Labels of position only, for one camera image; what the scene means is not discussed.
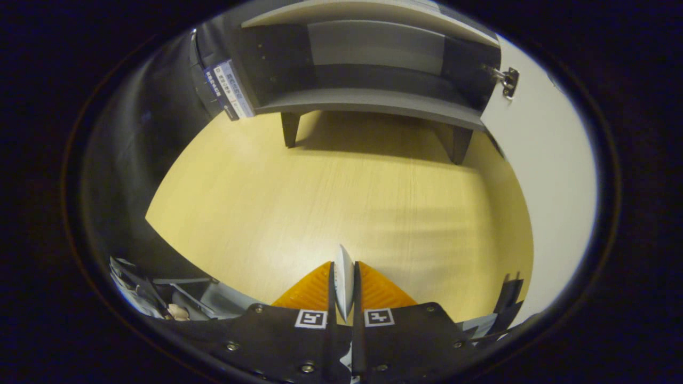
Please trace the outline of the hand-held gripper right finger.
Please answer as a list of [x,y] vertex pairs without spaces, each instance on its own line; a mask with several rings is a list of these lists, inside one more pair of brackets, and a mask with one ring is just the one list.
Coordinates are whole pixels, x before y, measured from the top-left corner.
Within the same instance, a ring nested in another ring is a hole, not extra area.
[[473,331],[462,330],[439,304],[363,310],[362,287],[356,263],[351,370],[361,383],[444,382],[475,364]]

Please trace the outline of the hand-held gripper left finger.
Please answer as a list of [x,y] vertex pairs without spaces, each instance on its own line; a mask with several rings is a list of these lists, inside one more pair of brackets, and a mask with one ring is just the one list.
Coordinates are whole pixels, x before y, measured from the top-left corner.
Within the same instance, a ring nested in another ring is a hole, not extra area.
[[339,380],[334,263],[305,275],[273,305],[254,303],[220,328],[212,355],[245,379],[268,383]]

